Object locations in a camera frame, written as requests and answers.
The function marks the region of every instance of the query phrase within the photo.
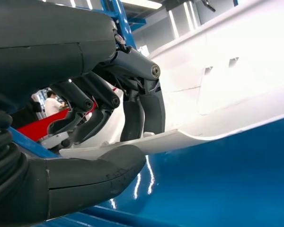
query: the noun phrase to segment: blue metal beam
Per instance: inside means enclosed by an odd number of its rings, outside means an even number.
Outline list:
[[[57,155],[50,152],[44,147],[34,142],[30,138],[27,138],[15,129],[12,127],[8,128],[8,130],[13,135],[13,141],[21,147],[25,148],[31,153],[36,155],[38,157],[58,157]]]
[[[120,0],[111,0],[111,2],[114,11],[117,13],[117,20],[115,20],[119,34],[120,34],[126,43],[126,45],[133,46],[136,49],[135,41],[132,35],[130,26],[127,20],[126,14]]]
[[[130,29],[132,30],[132,32],[133,32],[143,25],[145,25],[146,20],[142,18],[129,18],[129,23],[131,24]]]

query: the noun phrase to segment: blue surface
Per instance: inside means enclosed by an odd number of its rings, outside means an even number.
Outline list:
[[[284,119],[148,160],[139,183],[85,212],[136,227],[284,227]]]
[[[146,24],[145,19],[142,19],[142,18],[128,18],[128,19],[129,19],[129,22],[132,24],[130,26],[130,29],[132,32]]]
[[[30,151],[31,153],[36,155],[38,157],[57,157],[57,155],[50,152],[47,149],[45,149],[44,147],[36,143],[30,138],[27,138],[15,129],[13,129],[12,127],[8,128],[10,132],[13,135],[13,141],[17,143],[18,145],[25,148],[27,150]]]
[[[117,13],[117,17],[115,22],[118,29],[118,33],[120,34],[126,42],[126,45],[133,46],[136,49],[135,41],[132,35],[130,26],[121,1],[111,0],[110,2],[114,7],[114,11]]]
[[[74,213],[62,218],[47,221],[35,227],[126,227],[83,213]]]

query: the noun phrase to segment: white wall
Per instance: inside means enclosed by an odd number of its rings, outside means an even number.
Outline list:
[[[173,12],[179,36],[182,36],[190,31],[183,4],[172,9],[171,11]]]
[[[251,8],[255,2],[261,3]],[[217,113],[226,115],[230,108],[253,121],[284,113],[284,0],[249,4],[232,8],[150,55],[161,69],[167,127],[207,124],[200,117],[217,119]],[[229,59],[235,57],[239,57],[238,63],[229,69]],[[209,66],[213,69],[204,76]],[[272,102],[271,92],[282,101]],[[266,98],[246,105],[258,96]],[[224,130],[234,127],[229,119],[220,118],[226,123]],[[246,119],[238,121],[244,124]]]
[[[233,0],[210,0],[210,3],[216,12],[206,8],[201,1],[195,3],[201,25],[234,8]]]
[[[147,45],[149,52],[173,40],[173,35],[167,17],[149,25],[142,30],[133,32],[137,48]]]

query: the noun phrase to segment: black robotic finger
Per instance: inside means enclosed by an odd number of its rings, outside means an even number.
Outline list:
[[[72,130],[78,125],[83,117],[82,110],[74,107],[61,120],[53,121],[47,128],[47,134],[59,134],[64,131]]]
[[[139,90],[139,99],[145,116],[144,132],[164,132],[165,106],[159,80],[145,81]]]
[[[123,96],[123,110],[125,123],[120,138],[120,142],[139,139],[143,131],[144,111],[137,91],[127,89]]]
[[[51,89],[55,91],[58,96],[67,100],[71,104],[81,109],[83,112],[91,110],[93,106],[91,99],[72,82],[66,81],[53,84],[51,85]]]
[[[111,117],[112,111],[99,108],[92,112],[89,120],[77,127],[72,140],[74,144],[80,144],[99,133]]]
[[[72,82],[61,82],[51,85],[52,90],[59,97],[67,100],[73,108],[65,118],[52,122],[48,128],[48,134],[58,134],[72,130],[79,124],[86,111],[93,107],[93,102],[82,90]]]
[[[120,99],[104,79],[91,71],[88,74],[74,78],[74,82],[89,98],[95,98],[98,104],[105,104],[113,110],[120,105]]]
[[[136,146],[125,145],[94,161],[28,161],[19,189],[0,205],[0,227],[28,227],[116,197],[136,178],[145,157]]]
[[[160,68],[154,62],[146,58],[133,47],[127,46],[128,52],[117,51],[116,57],[106,62],[105,68],[113,74],[127,78],[143,78],[157,80],[160,77]]]

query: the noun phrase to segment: ceiling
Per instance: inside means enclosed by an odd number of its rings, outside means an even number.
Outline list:
[[[136,6],[136,5],[126,4],[126,3],[123,3],[123,6],[124,7],[127,18],[141,18],[141,19],[149,17],[164,7],[165,0],[151,0],[151,1],[161,3],[162,4],[162,7],[159,9],[150,9],[150,8]]]

